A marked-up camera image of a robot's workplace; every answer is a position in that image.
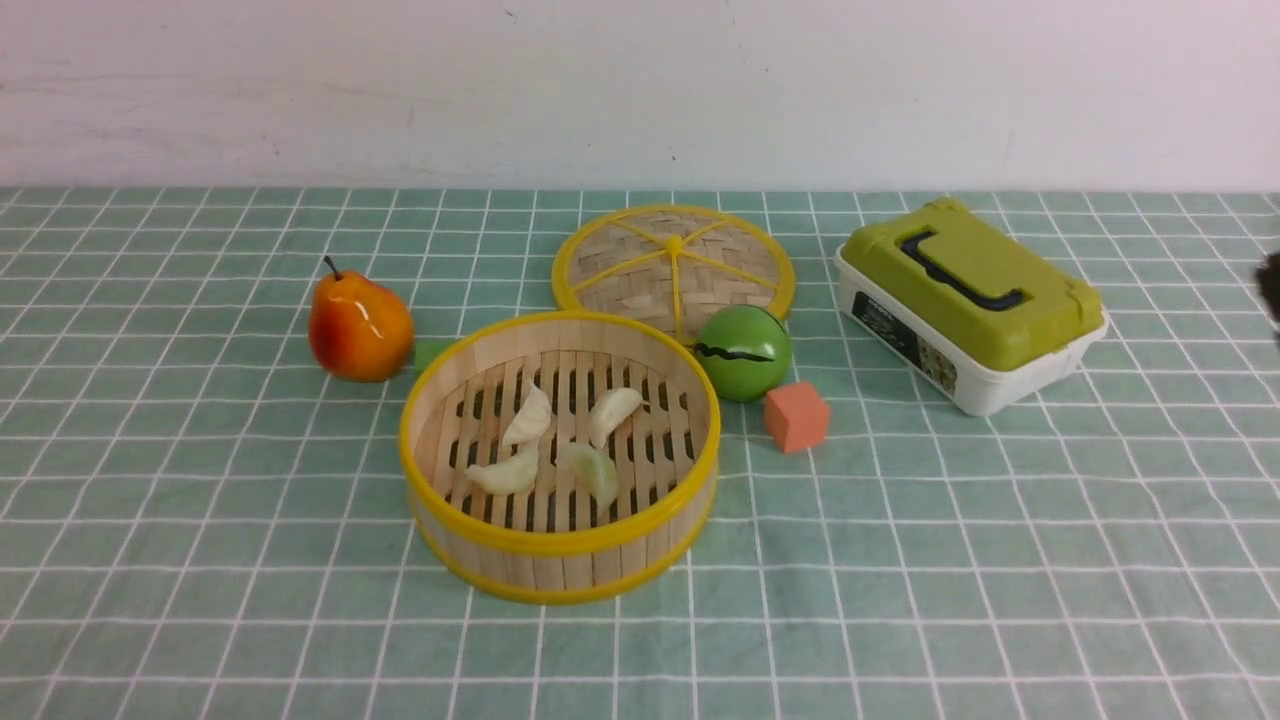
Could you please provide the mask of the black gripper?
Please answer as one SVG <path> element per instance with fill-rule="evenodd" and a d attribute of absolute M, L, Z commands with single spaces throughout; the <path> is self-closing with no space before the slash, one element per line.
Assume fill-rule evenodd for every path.
<path fill-rule="evenodd" d="M 1256 266 L 1256 288 L 1275 325 L 1280 322 L 1280 252 L 1266 255 Z"/>

